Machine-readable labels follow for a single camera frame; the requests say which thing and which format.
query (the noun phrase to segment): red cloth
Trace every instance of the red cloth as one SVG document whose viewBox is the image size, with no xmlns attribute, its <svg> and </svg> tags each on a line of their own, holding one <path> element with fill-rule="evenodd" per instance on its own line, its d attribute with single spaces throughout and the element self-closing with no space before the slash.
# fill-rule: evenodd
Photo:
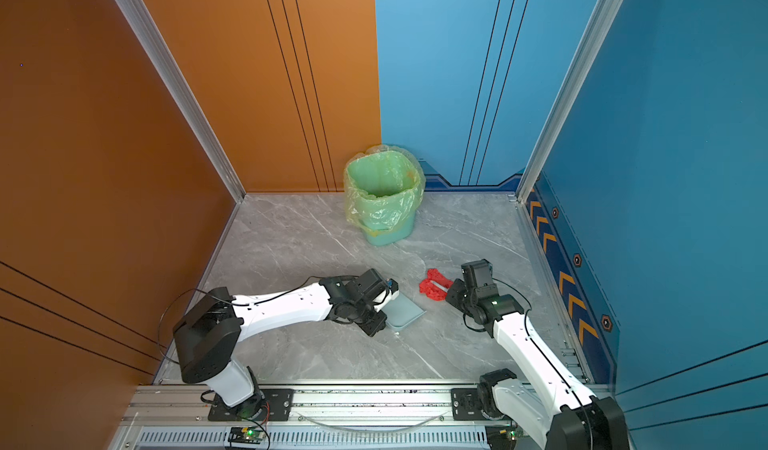
<svg viewBox="0 0 768 450">
<path fill-rule="evenodd" d="M 441 302 L 446 299 L 447 293 L 444 290 L 440 290 L 437 285 L 435 285 L 435 282 L 447 289 L 451 288 L 451 285 L 453 284 L 451 280 L 445 278 L 436 268 L 431 268 L 427 270 L 427 278 L 418 284 L 418 291 L 425 293 L 427 297 L 432 300 Z"/>
</svg>

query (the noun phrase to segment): gray marble floor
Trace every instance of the gray marble floor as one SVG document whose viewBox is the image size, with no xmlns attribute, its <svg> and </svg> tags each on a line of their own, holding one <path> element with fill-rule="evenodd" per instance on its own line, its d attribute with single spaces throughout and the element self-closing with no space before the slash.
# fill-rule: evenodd
<svg viewBox="0 0 768 450">
<path fill-rule="evenodd" d="M 204 289 L 227 286 L 232 294 L 291 289 L 309 275 L 359 275 L 376 268 L 426 313 L 396 333 L 373 338 L 356 326 L 305 322 L 264 332 L 241 343 L 235 355 L 260 382 L 303 378 L 448 378 L 476 381 L 497 368 L 519 371 L 504 349 L 485 333 L 467 330 L 446 302 L 418 292 L 428 268 L 447 278 L 460 265 L 488 259 L 494 276 L 530 299 L 530 317 L 553 349 L 563 331 L 552 299 L 538 288 L 524 244 L 503 194 L 427 193 L 407 239 L 388 246 L 368 244 L 344 217 L 340 194 L 258 195 L 240 206 Z M 509 292 L 500 286 L 501 292 Z M 180 380 L 167 364 L 159 378 Z"/>
</svg>

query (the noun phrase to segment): orange chevron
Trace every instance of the orange chevron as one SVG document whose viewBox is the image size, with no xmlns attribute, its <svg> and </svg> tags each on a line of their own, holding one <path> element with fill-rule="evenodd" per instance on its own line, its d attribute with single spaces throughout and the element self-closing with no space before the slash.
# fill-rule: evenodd
<svg viewBox="0 0 768 450">
<path fill-rule="evenodd" d="M 563 280 L 567 280 L 568 282 L 571 282 L 574 285 L 576 285 L 576 282 L 574 282 L 574 278 L 572 276 L 570 276 L 567 273 L 560 272 L 560 294 L 561 295 L 563 294 Z"/>
<path fill-rule="evenodd" d="M 542 222 L 545 223 L 545 224 L 548 224 L 549 220 L 547 220 L 546 218 L 544 218 L 542 216 L 537 216 L 536 217 L 536 235 L 541 235 L 541 231 L 540 230 L 542 229 Z"/>
<path fill-rule="evenodd" d="M 544 254 L 545 255 L 547 254 L 547 240 L 552 240 L 553 242 L 558 241 L 558 239 L 554 238 L 554 235 L 544 232 Z"/>
<path fill-rule="evenodd" d="M 584 302 L 573 296 L 573 293 L 571 293 L 571 295 L 568 295 L 568 314 L 571 316 L 571 318 L 574 317 L 574 303 L 579 305 L 584 310 L 587 309 L 587 307 L 584 306 Z"/>
<path fill-rule="evenodd" d="M 538 206 L 541 208 L 542 204 L 540 202 L 531 202 L 531 220 L 533 219 L 533 207 Z"/>
<path fill-rule="evenodd" d="M 589 323 L 586 323 L 585 321 L 579 319 L 578 321 L 578 340 L 581 343 L 581 346 L 584 346 L 584 330 L 587 330 L 590 332 L 594 338 L 599 339 L 597 330 L 592 328 L 592 326 Z"/>
</svg>

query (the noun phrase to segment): brown wall panel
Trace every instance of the brown wall panel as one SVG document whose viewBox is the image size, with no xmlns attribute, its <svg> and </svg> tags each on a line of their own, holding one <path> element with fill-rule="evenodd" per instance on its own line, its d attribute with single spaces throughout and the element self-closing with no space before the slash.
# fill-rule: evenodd
<svg viewBox="0 0 768 450">
<path fill-rule="evenodd" d="M 381 142 L 374 0 L 144 0 L 247 191 L 336 191 Z"/>
<path fill-rule="evenodd" d="M 4 445 L 40 448 L 21 441 L 44 422 L 58 448 L 100 448 L 234 202 L 113 0 L 0 2 L 0 261 L 93 310 L 7 266 L 0 287 L 124 345 L 7 292 L 0 316 L 127 365 L 0 321 L 0 376 L 23 390 Z"/>
</svg>

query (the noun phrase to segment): trash can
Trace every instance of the trash can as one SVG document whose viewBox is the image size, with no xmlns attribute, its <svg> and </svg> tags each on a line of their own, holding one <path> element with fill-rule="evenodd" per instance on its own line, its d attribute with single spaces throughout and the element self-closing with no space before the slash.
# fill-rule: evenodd
<svg viewBox="0 0 768 450">
<path fill-rule="evenodd" d="M 403 148 L 377 145 L 353 157 L 344 168 L 346 219 L 373 245 L 386 245 L 413 231 L 426 178 Z"/>
</svg>

